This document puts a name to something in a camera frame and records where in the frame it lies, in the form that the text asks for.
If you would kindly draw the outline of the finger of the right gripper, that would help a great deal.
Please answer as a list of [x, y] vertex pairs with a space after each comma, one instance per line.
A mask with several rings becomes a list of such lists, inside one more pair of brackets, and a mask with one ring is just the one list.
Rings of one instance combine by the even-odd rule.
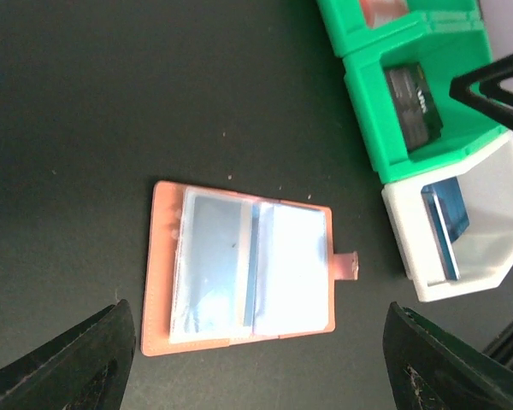
[[513, 91], [501, 83], [513, 78], [513, 53], [451, 81], [449, 95], [513, 131]]

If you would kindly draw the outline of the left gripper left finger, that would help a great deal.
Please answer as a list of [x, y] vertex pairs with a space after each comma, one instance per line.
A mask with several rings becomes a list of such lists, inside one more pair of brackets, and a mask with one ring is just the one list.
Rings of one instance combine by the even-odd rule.
[[118, 409], [136, 349], [122, 299], [0, 369], [0, 409]]

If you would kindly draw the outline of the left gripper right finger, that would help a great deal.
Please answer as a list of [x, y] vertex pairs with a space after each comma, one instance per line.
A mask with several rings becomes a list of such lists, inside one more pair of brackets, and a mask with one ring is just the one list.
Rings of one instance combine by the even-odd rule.
[[382, 348], [398, 409], [513, 409], [513, 321], [479, 351], [394, 302]]

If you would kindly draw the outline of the green and white card bin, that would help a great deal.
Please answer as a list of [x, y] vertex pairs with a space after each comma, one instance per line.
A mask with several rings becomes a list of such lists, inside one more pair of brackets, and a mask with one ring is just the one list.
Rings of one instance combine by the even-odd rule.
[[423, 302], [501, 285], [513, 267], [513, 128], [457, 100], [492, 61], [476, 1], [321, 1], [321, 17], [407, 277]]

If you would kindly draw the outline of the blue card stack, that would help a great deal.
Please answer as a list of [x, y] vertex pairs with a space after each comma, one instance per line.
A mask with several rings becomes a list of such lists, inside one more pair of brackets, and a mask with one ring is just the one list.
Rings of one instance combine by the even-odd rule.
[[460, 272], [453, 244], [469, 227], [469, 217], [458, 179], [452, 177], [427, 184], [422, 187], [421, 194], [445, 278], [457, 281], [460, 279]]

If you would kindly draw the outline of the blue credit card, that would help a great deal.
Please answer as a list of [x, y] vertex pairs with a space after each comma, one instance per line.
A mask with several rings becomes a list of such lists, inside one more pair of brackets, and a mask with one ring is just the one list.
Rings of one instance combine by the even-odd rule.
[[249, 200], [185, 192], [170, 321], [173, 342], [250, 333], [253, 208]]

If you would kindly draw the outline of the black card stack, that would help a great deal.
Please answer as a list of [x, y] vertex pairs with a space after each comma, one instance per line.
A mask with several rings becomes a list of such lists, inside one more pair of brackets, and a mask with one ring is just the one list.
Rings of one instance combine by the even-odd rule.
[[389, 67], [385, 76], [407, 151], [438, 139], [444, 124], [422, 66], [411, 63]]

